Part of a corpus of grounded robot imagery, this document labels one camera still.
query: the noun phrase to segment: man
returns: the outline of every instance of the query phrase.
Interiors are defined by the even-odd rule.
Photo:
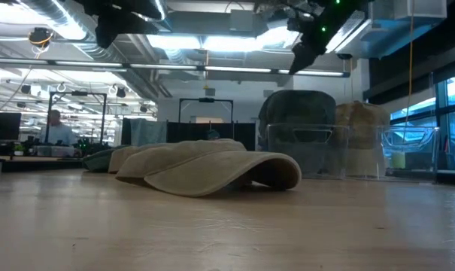
[[[59,140],[62,145],[73,145],[77,142],[75,134],[71,131],[69,126],[64,125],[60,121],[60,111],[50,111],[50,128],[48,129],[48,143],[56,144]],[[45,142],[45,135],[47,128],[42,127],[40,131],[40,142]]]

